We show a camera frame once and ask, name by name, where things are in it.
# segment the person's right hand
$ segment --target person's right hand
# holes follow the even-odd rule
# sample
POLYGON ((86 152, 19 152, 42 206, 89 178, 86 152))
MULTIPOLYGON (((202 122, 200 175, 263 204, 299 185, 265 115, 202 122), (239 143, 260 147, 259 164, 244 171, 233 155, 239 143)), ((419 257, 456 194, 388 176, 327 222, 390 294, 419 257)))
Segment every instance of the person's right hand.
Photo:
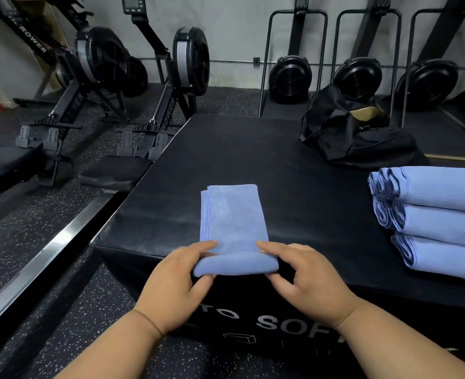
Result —
POLYGON ((279 256, 296 271, 291 284, 278 273, 267 274, 274 289, 311 319, 337 328, 363 302, 350 291, 331 263, 309 246, 257 242, 266 254, 279 256))

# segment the towel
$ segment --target towel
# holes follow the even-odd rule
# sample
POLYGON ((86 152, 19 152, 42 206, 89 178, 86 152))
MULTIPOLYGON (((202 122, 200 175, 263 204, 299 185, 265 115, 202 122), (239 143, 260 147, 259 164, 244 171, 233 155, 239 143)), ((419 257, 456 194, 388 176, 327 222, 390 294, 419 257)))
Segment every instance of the towel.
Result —
POLYGON ((392 242, 407 267, 465 279, 465 246, 400 233, 392 242))
POLYGON ((435 166, 382 168, 369 175, 378 201, 395 198, 411 205, 465 212, 465 169, 435 166))
POLYGON ((394 200, 393 227, 406 235, 465 246, 465 213, 457 210, 415 206, 394 200))
POLYGON ((268 241, 256 185, 208 186, 201 192, 201 241, 218 241, 217 254, 201 259, 194 275, 247 275, 274 272, 278 260, 261 254, 256 241, 268 241))

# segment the partially rolled towel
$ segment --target partially rolled towel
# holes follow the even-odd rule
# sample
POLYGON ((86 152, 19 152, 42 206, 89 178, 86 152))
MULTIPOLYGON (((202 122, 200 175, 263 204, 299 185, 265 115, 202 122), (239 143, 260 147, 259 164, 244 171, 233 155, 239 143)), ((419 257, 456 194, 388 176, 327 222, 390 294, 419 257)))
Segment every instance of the partially rolled towel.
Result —
POLYGON ((390 218, 395 229, 402 234, 465 246, 465 213, 462 211, 409 205, 394 200, 390 218))
POLYGON ((380 202, 465 212, 465 169, 435 166, 382 168, 370 173, 371 193, 380 202))
POLYGON ((392 242, 407 267, 465 279, 465 246, 400 233, 392 242))
POLYGON ((201 241, 218 241, 194 275, 247 275, 274 272, 278 260, 262 254, 256 241, 268 241, 256 185, 208 186, 201 192, 201 241))

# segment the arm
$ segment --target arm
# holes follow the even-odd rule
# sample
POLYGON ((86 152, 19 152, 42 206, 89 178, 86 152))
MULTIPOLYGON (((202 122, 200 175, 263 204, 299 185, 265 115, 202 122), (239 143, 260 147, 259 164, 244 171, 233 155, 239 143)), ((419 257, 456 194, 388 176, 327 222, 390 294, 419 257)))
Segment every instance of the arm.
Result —
POLYGON ((134 309, 122 316, 56 379, 138 379, 153 346, 183 325, 208 293, 213 276, 192 286, 191 270, 214 241, 179 248, 154 268, 134 309))
POLYGON ((291 284, 269 274, 274 288, 315 321, 336 329, 369 379, 465 379, 465 363, 381 308, 358 298, 320 253, 297 244, 258 242, 296 271, 291 284))

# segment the rowing machine seat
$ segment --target rowing machine seat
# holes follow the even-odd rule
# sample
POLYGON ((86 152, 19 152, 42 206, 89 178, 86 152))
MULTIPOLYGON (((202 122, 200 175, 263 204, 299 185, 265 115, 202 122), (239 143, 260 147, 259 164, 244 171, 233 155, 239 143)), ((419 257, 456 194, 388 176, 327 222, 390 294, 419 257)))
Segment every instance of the rowing machine seat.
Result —
POLYGON ((0 146, 0 177, 10 172, 32 173, 44 166, 43 153, 33 147, 0 146))
POLYGON ((106 156, 80 174, 80 184, 130 192, 152 164, 140 157, 106 156))

